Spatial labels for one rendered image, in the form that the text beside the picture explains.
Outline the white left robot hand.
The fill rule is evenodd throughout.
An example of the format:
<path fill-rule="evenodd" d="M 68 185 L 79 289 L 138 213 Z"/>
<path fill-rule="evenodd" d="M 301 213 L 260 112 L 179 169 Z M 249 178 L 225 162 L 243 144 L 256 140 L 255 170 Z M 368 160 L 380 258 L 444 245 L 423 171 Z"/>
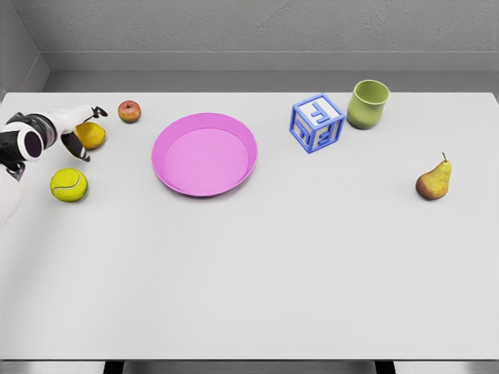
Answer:
<path fill-rule="evenodd" d="M 76 127 L 91 118 L 107 117 L 108 113 L 98 106 L 74 105 L 57 108 L 48 113 L 48 118 L 55 126 L 58 138 L 65 148 L 76 158 L 84 162 L 90 161 L 85 147 L 74 133 Z"/>

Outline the yellow lemon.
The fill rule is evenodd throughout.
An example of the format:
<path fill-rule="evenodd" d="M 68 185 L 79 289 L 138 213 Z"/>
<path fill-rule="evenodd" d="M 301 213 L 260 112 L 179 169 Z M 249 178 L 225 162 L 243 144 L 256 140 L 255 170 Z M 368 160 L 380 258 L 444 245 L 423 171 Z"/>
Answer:
<path fill-rule="evenodd" d="M 105 129 L 95 122 L 84 122 L 75 128 L 75 134 L 86 150 L 95 150 L 106 138 Z"/>

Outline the pink round plate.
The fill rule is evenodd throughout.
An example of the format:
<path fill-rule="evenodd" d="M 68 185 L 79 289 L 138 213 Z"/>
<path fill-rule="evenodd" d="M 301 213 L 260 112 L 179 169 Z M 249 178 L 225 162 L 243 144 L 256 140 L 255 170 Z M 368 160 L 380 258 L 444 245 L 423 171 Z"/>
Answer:
<path fill-rule="evenodd" d="M 257 141 L 239 120 L 218 113 L 187 115 L 156 138 L 151 162 L 170 189 L 216 196 L 243 183 L 257 162 Z"/>

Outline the red apple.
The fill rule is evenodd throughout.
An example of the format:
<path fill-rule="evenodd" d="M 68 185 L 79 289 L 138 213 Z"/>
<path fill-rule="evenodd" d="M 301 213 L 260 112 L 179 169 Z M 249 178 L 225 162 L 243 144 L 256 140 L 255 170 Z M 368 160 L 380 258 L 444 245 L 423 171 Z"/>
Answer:
<path fill-rule="evenodd" d="M 118 106 L 118 116 L 126 123 L 137 122 L 141 117 L 141 107 L 135 101 L 123 101 Z"/>

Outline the yellow-green tennis ball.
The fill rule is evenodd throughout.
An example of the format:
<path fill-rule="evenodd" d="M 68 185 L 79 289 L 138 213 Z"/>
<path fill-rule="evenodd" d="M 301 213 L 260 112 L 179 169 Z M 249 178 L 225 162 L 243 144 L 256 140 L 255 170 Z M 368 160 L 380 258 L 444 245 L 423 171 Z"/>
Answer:
<path fill-rule="evenodd" d="M 57 200 L 73 203 L 87 194 L 88 181 L 82 171 L 63 168 L 52 175 L 49 187 L 51 194 Z"/>

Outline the blue white letter block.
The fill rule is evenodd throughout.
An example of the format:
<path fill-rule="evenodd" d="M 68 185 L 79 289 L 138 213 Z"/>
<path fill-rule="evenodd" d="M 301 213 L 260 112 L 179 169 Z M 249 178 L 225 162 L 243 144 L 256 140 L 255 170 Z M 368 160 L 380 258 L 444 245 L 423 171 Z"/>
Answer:
<path fill-rule="evenodd" d="M 336 143 L 346 114 L 325 93 L 292 105 L 289 131 L 307 153 Z"/>

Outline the green cup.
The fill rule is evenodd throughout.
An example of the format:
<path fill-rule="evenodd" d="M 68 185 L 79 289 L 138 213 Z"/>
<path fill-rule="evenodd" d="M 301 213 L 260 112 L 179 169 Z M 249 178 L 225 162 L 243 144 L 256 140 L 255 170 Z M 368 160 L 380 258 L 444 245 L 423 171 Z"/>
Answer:
<path fill-rule="evenodd" d="M 380 122 L 389 97 L 390 90 L 381 82 L 371 79 L 358 82 L 347 107 L 349 124 L 356 129 L 372 129 Z"/>

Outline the brown yellow pear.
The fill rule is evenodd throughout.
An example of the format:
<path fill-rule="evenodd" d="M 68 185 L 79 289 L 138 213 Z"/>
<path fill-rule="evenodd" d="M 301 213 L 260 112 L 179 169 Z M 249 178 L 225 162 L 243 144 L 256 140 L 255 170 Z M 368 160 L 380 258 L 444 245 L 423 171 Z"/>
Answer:
<path fill-rule="evenodd" d="M 452 164 L 442 153 L 443 160 L 434 169 L 418 177 L 416 192 L 425 200 L 436 200 L 448 193 Z"/>

